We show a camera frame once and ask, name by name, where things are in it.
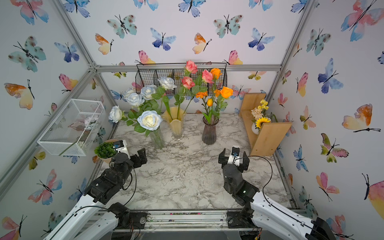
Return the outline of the orange yellow tulip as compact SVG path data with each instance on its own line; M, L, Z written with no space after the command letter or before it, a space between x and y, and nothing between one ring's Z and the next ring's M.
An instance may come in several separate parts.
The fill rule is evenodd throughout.
M204 98L203 99L203 106L205 112L203 113L207 123L209 125L212 125L215 121L215 107L214 107L214 100L212 98Z

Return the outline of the orange rose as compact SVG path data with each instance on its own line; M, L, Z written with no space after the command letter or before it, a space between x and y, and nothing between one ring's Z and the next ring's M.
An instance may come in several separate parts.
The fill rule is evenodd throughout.
M228 106L228 100L233 95L234 91L228 87L223 87L221 90L221 100L220 100L220 112L223 112Z
M211 69L210 73L213 76L212 82L210 85L212 86L212 91L214 92L215 90L221 90L222 89L222 83L220 81L220 77L222 75L222 72L218 68L213 68Z

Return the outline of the orange marigold flower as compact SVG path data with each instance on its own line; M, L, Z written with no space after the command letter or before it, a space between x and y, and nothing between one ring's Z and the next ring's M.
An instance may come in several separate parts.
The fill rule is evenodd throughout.
M208 92L198 92L196 94L196 98L202 99L203 103L202 106L204 107L203 115L205 116L206 120L208 120L208 117L210 116L210 106L209 106L209 100Z

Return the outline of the pink rose tall stem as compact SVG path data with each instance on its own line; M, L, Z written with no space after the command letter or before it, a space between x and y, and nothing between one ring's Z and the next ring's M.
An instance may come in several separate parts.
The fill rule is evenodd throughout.
M191 60L187 61L185 70L184 70L184 77L188 76L191 78L191 74L196 74L197 72L198 72L197 65Z

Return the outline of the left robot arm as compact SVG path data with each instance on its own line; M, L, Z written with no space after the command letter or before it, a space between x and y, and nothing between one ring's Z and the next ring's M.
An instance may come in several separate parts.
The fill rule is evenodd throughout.
M86 188L83 196L64 219L45 237L46 240L100 240L116 227L132 223L125 204L108 202L123 189L131 173L147 163L146 150L129 156L121 150L110 167Z

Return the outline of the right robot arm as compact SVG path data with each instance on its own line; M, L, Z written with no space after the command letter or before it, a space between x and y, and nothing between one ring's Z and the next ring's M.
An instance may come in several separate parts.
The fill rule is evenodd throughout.
M283 240L334 240L330 226L321 218L312 220L273 201L265 193L243 179L242 173L249 167L246 153L240 156L240 148L232 147L230 155L223 150L218 157L222 165L224 189L243 207L239 221L267 230Z

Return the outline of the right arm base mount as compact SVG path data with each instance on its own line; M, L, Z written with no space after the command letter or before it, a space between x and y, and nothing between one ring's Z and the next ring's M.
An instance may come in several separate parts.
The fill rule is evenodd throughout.
M227 212L227 224L229 229L255 228L252 221L253 210L244 206L240 211Z

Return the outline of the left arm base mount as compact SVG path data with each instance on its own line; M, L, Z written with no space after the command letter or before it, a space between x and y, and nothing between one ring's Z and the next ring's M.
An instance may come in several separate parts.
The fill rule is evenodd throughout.
M144 229L148 219L148 213L132 211L121 203L114 203L108 208L118 220L117 229Z

